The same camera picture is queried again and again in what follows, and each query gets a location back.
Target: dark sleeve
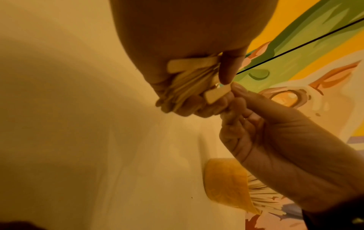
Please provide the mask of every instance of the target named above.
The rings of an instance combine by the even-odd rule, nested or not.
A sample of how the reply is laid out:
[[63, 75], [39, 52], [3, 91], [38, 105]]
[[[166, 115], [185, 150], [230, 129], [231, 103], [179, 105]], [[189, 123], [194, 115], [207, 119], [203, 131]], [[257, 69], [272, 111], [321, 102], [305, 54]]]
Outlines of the dark sleeve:
[[364, 230], [364, 196], [323, 213], [302, 211], [302, 214], [308, 230]]

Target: skin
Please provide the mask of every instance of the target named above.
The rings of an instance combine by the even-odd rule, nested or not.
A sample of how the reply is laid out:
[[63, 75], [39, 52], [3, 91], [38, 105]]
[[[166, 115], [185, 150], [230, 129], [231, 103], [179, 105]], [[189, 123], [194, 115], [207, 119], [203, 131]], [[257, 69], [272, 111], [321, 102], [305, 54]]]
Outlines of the skin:
[[364, 195], [364, 157], [296, 109], [232, 86], [220, 139], [267, 186], [322, 212]]
[[[232, 81], [251, 41], [264, 29], [278, 0], [110, 0], [116, 30], [125, 51], [145, 80], [161, 96], [173, 75], [171, 59], [223, 52], [219, 78]], [[232, 93], [212, 105], [194, 95], [176, 112], [210, 117], [234, 99]]]

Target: purple painted stripe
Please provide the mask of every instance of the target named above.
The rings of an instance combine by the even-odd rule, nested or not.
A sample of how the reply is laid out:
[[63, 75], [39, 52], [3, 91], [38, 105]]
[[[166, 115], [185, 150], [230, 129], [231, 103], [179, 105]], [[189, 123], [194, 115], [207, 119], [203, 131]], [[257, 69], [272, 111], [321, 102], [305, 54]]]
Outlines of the purple painted stripe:
[[364, 136], [352, 136], [349, 138], [347, 144], [359, 144], [364, 143]]

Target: cylindrical container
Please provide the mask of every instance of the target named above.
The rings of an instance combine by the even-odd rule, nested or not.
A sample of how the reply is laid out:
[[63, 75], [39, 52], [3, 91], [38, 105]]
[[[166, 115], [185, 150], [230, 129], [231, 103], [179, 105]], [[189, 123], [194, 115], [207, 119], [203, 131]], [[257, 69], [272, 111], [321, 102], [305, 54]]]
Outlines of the cylindrical container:
[[204, 170], [204, 187], [210, 200], [261, 214], [249, 195], [248, 172], [235, 158], [210, 159]]

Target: mural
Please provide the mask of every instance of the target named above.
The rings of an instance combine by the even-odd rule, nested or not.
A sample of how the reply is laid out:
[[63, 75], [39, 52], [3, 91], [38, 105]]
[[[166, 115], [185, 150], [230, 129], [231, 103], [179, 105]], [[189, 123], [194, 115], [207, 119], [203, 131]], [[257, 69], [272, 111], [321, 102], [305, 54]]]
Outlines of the mural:
[[[281, 0], [265, 31], [234, 81], [300, 110], [364, 154], [364, 1]], [[307, 229], [300, 208], [281, 202], [285, 216], [248, 213], [246, 229]]]

